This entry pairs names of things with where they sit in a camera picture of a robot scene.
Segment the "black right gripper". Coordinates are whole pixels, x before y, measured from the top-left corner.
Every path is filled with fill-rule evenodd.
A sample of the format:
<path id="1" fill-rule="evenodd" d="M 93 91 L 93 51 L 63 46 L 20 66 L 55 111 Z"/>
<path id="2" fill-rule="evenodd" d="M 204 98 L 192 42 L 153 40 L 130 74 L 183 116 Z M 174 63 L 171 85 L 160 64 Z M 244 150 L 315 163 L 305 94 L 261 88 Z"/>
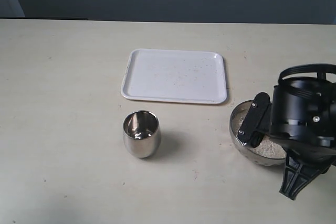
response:
<path id="1" fill-rule="evenodd" d="M 310 77 L 285 80 L 274 87 L 271 118 L 270 96 L 258 93 L 236 141 L 258 147 L 268 134 L 286 152 L 279 192 L 295 200 L 335 165 L 335 83 Z"/>

